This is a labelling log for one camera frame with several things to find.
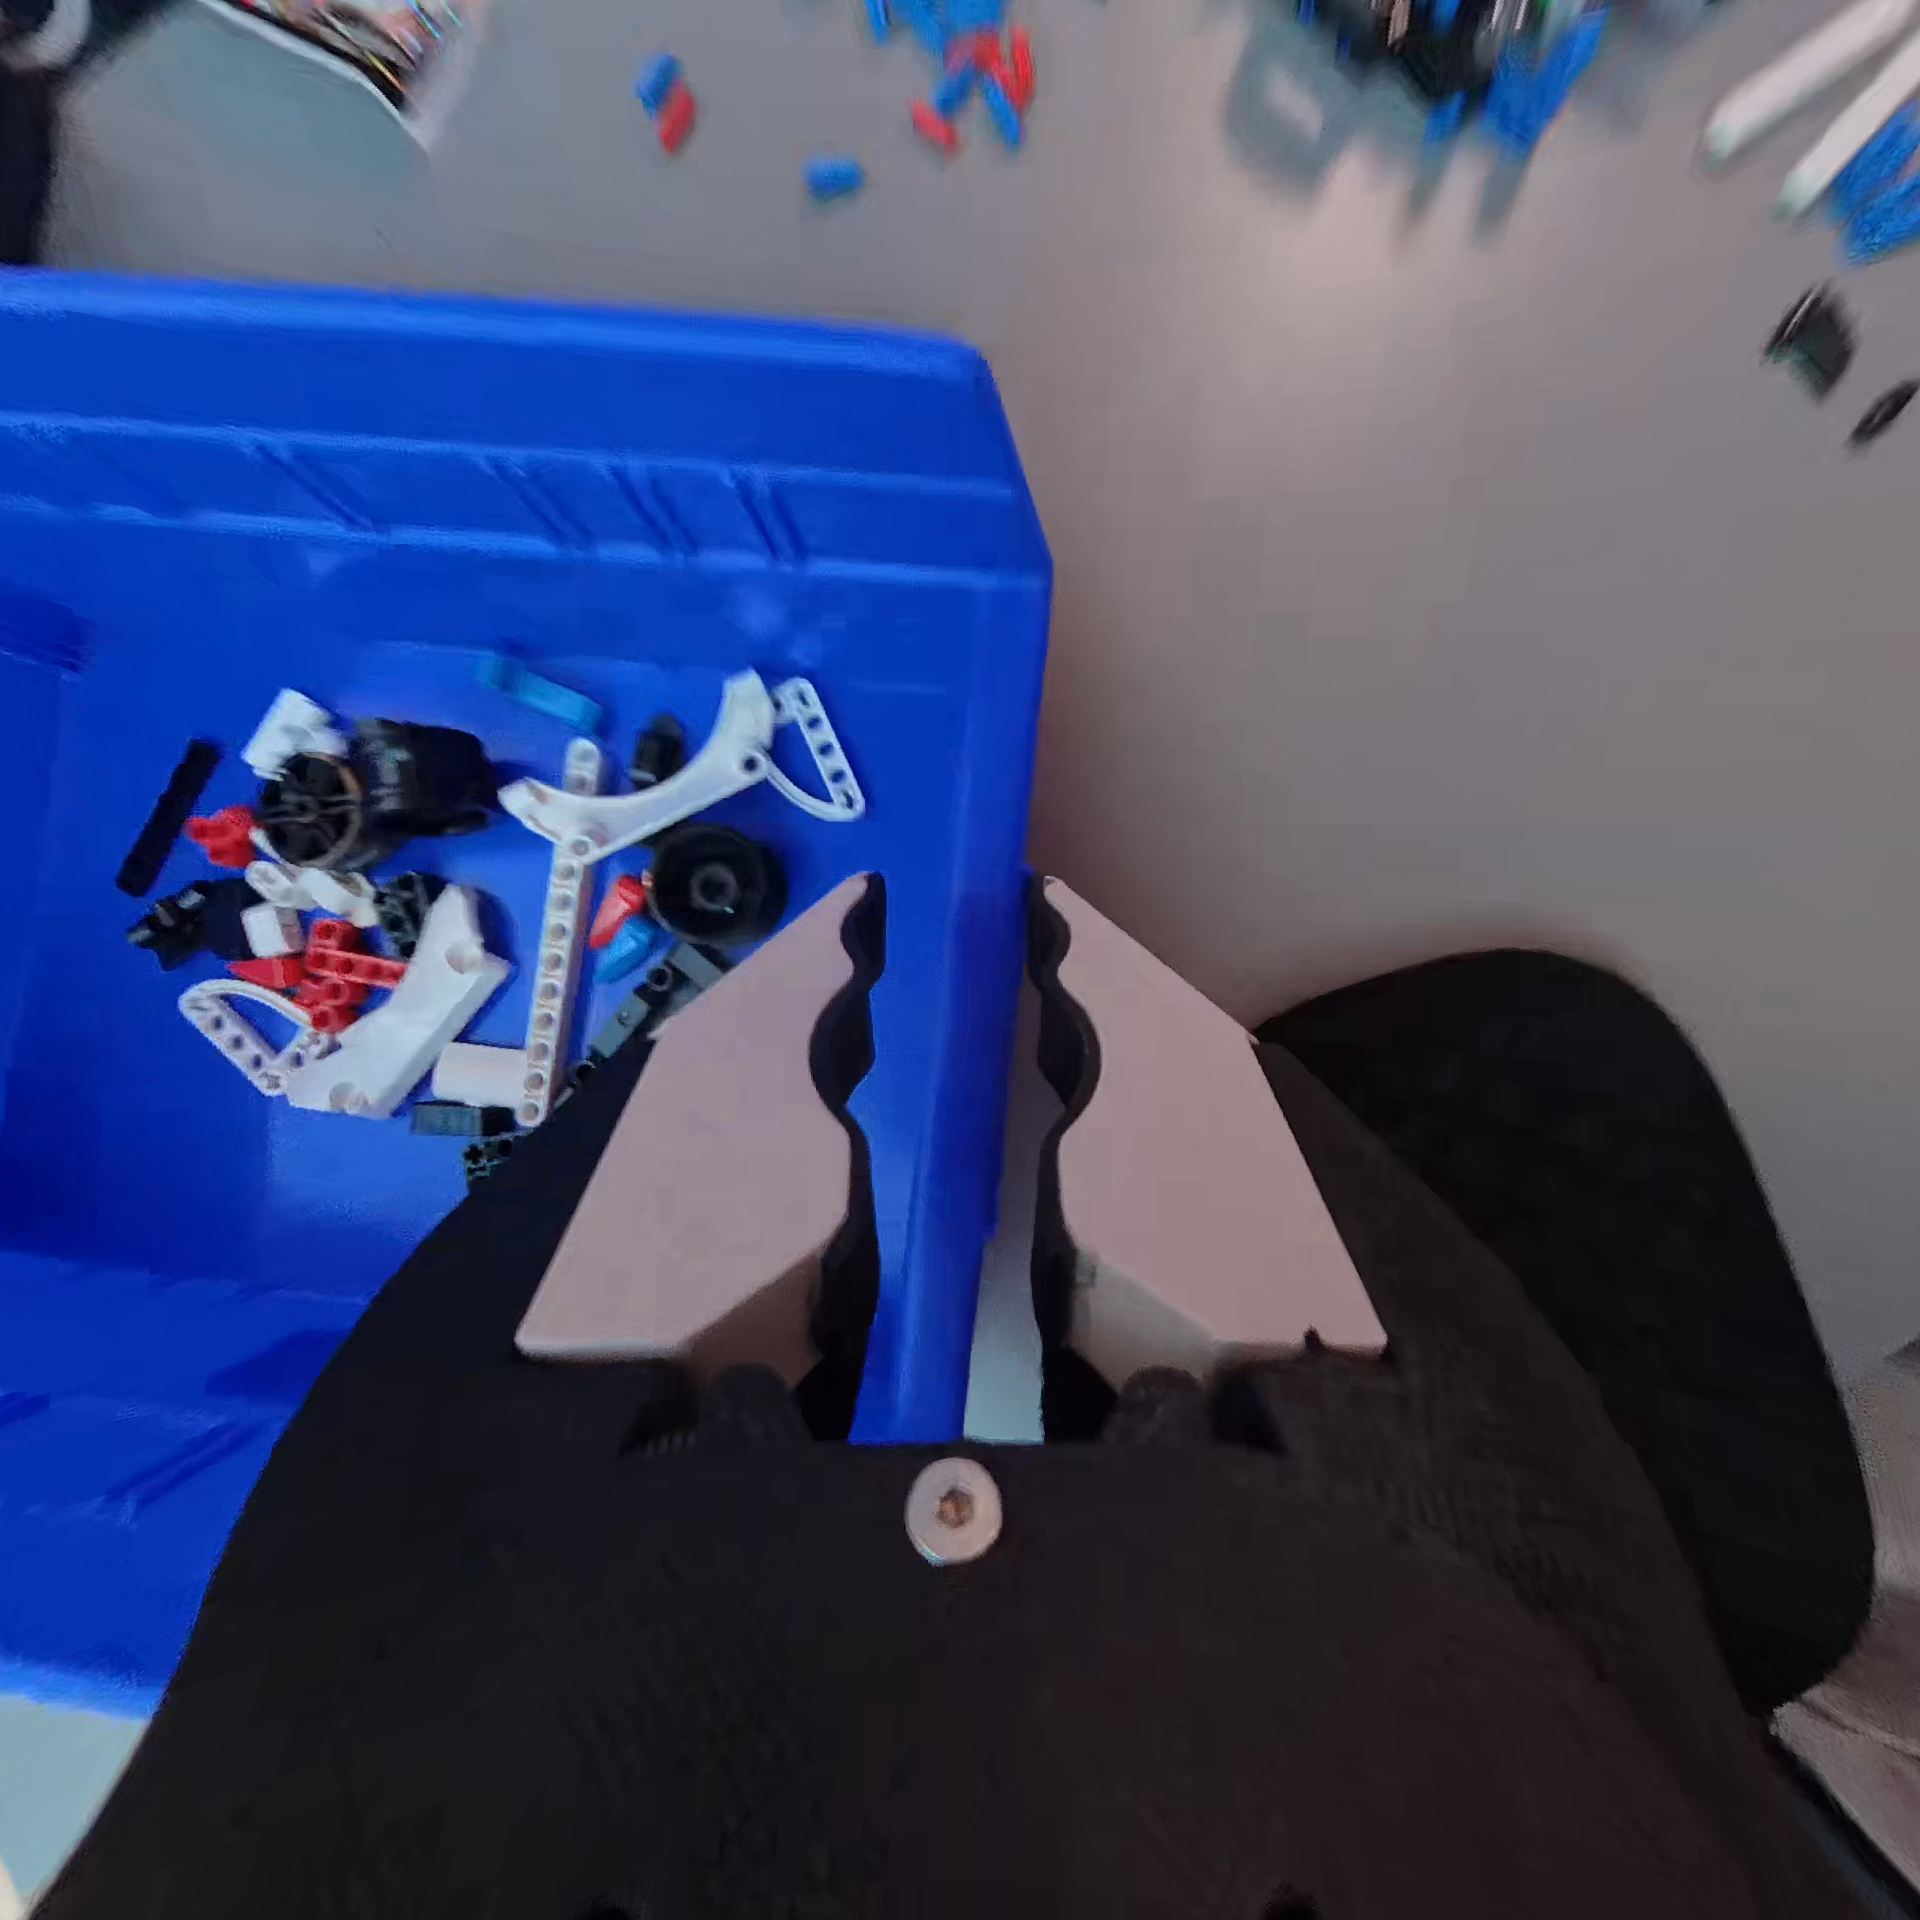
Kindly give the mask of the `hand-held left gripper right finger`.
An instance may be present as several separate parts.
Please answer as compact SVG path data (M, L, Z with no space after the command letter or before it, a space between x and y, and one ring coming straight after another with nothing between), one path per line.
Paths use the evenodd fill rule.
M1038 1326L1092 1378L1217 1378L1387 1332L1244 1026L1043 876L1038 1067L1058 1101L1032 1241Z

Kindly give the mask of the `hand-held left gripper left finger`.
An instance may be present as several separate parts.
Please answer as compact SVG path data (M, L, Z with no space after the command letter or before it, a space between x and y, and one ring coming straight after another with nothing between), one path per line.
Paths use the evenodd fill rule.
M517 1326L532 1361L858 1378L880 1298L886 883L847 876L661 1026Z

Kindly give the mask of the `blue plastic bin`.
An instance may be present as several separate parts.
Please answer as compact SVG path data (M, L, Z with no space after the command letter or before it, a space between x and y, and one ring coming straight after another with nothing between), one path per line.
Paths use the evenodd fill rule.
M449 1141L265 1097L114 884L193 741L294 687L475 733L710 733L807 679L868 813L722 814L807 906L886 883L880 1307L858 1438L960 1428L996 1227L1051 568L993 370L870 330L126 278L4 278L4 1691L156 1712L277 1430L461 1198Z

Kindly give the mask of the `grey desk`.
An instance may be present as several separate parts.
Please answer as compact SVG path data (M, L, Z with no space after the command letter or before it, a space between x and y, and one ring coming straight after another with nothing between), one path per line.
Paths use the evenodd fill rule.
M1792 6L1627 139L1578 90L1487 245L1349 139L1278 165L1286 10L1032 10L1038 152L944 174L838 3L507 3L448 181L201 3L83 78L210 56L193 237L250 273L110 278L971 346L1051 585L957 1432L858 1438L868 1362L517 1351L630 1049L353 1313L44 1917L1860 1917L1594 1378L1254 1034L1446 956L1613 970L1827 1361L1918 1332L1918 433L1827 450L1759 367L1825 225L1681 154ZM807 205L815 152L870 185ZM1043 1342L1043 876L1251 1030L1376 1361Z

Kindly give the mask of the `pile of toy bricks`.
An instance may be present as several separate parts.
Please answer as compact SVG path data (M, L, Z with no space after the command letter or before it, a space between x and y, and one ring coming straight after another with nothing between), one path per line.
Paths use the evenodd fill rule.
M617 774L593 701L504 656L475 672L576 729L552 781L496 781L458 727L340 725L283 687L244 745L253 801L201 813L223 750L190 740L114 873L142 903L125 932L132 953L160 970L217 967L176 1008L253 1093L356 1120L408 1115L414 1135L461 1143L468 1182L783 924L778 849L719 810L766 789L824 826L868 813L807 679L728 675L698 741L661 711ZM499 822L543 859L514 1045L468 1037L514 977L487 902L402 863Z

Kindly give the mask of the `black chair seat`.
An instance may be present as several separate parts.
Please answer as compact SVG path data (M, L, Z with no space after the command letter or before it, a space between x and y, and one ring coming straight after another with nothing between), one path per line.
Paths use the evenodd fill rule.
M1430 958L1255 1026L1547 1322L1635 1449L1751 1716L1874 1598L1836 1382L1740 1130L1635 982L1541 950Z

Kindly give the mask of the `scattered small toy pins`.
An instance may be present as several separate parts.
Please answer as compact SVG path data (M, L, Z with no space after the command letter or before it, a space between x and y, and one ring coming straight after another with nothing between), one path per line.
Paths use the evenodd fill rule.
M905 101L913 145L936 165L963 150L963 122L981 115L988 139L1019 152L1038 98L1032 29L1014 3L838 3L872 48L905 47L923 60L924 85ZM632 81L632 101L662 154L678 158L698 126L698 104L685 64L650 56ZM800 165L807 205L835 207L870 185L870 166L851 152L815 152Z

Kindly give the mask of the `toy brick race car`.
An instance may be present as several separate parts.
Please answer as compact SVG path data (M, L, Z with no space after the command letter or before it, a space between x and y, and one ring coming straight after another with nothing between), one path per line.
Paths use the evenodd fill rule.
M1608 26L1607 3L1286 3L1333 38L1334 60L1396 74L1426 105L1424 136L1469 122L1528 158L1566 111Z

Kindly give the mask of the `shiny sticker sheet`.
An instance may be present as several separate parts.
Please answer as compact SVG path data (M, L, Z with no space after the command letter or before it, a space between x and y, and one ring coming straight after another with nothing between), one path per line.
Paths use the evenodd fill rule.
M377 98L432 150L458 104L490 3L203 3L213 17Z

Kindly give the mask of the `white toy beam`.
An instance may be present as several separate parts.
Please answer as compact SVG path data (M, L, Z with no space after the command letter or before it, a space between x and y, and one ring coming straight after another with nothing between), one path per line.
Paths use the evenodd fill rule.
M1698 139L1723 170L1906 29L1918 3L1847 3L1717 101Z
M1774 198L1774 218L1801 218L1847 165L1882 132L1882 126L1918 93L1918 38L1909 38L1882 71L1836 113L1822 136L1790 166Z

